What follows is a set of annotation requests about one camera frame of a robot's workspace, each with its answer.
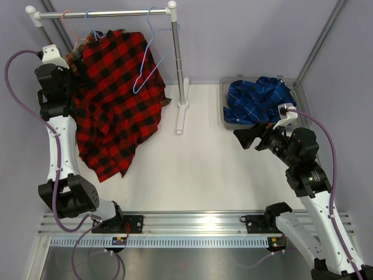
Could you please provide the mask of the blue plaid shirt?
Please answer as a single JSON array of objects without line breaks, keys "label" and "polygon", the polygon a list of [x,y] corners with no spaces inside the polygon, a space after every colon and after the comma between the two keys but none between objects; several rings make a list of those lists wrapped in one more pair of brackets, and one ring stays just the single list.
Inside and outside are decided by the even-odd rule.
[{"label": "blue plaid shirt", "polygon": [[280,120],[278,106],[285,103],[297,105],[282,79],[261,76],[255,82],[236,80],[227,89],[223,120],[236,125],[276,123]]}]

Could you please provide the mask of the red black checked shirt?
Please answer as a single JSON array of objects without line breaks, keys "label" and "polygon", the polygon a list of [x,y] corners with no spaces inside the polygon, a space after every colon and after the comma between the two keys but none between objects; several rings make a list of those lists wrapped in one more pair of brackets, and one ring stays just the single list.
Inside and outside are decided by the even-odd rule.
[{"label": "red black checked shirt", "polygon": [[128,34],[131,70],[92,79],[94,89],[83,88],[74,97],[79,156],[99,182],[125,175],[136,148],[157,132],[167,99],[144,35]]}]

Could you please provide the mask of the blue hanger holding red shirt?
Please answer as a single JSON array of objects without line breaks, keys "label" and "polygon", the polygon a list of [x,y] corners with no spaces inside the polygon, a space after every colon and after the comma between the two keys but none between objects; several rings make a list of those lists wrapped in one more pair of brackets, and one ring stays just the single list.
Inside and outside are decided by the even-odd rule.
[{"label": "blue hanger holding red shirt", "polygon": [[93,32],[93,37],[94,37],[94,40],[95,41],[99,41],[100,39],[103,39],[106,37],[106,34],[105,33],[102,33],[98,30],[96,30],[96,28],[94,27],[93,23],[90,22],[90,20],[88,19],[89,17],[89,13],[92,12],[93,10],[92,9],[89,9],[85,12],[85,15],[84,15],[84,19],[85,19],[85,22],[86,24],[91,28],[92,32]]}]

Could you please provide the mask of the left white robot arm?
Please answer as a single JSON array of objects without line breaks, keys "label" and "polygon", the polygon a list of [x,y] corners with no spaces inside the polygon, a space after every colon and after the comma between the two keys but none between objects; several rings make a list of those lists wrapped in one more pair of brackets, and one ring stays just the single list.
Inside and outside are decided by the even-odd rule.
[{"label": "left white robot arm", "polygon": [[65,218],[93,220],[93,232],[118,233],[125,230],[125,218],[114,201],[101,199],[95,186],[82,177],[76,157],[76,105],[73,94],[79,83],[73,72],[64,66],[46,62],[34,73],[41,85],[38,91],[40,117],[49,139],[50,165],[47,182],[38,187],[38,194],[52,210],[59,227]]}]

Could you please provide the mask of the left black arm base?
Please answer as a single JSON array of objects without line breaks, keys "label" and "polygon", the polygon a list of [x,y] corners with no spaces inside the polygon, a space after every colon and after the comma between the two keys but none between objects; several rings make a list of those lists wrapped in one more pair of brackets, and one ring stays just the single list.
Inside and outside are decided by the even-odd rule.
[{"label": "left black arm base", "polygon": [[94,234],[141,234],[143,231],[143,215],[124,215],[122,219],[114,217],[105,220],[92,230]]}]

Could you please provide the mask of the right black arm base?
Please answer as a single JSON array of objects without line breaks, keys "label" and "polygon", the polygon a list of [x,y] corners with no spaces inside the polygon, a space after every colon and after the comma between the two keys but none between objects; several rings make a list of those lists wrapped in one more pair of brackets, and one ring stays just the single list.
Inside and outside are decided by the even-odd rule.
[{"label": "right black arm base", "polygon": [[268,217],[267,214],[244,215],[240,217],[240,222],[245,224],[247,233],[281,233],[281,231],[275,225],[275,220]]}]

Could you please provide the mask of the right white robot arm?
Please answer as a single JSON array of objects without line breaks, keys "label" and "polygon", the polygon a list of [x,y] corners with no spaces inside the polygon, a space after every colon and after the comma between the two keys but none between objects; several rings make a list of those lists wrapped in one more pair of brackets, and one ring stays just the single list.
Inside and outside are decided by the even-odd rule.
[{"label": "right white robot arm", "polygon": [[285,202],[266,207],[265,228],[280,231],[295,245],[309,264],[312,279],[372,279],[372,266],[357,254],[332,201],[329,179],[316,162],[319,145],[315,133],[304,127],[290,136],[285,132],[284,127],[260,122],[233,133],[243,149],[259,138],[255,149],[270,150],[288,167],[287,182],[308,212],[316,236],[300,224]]}]

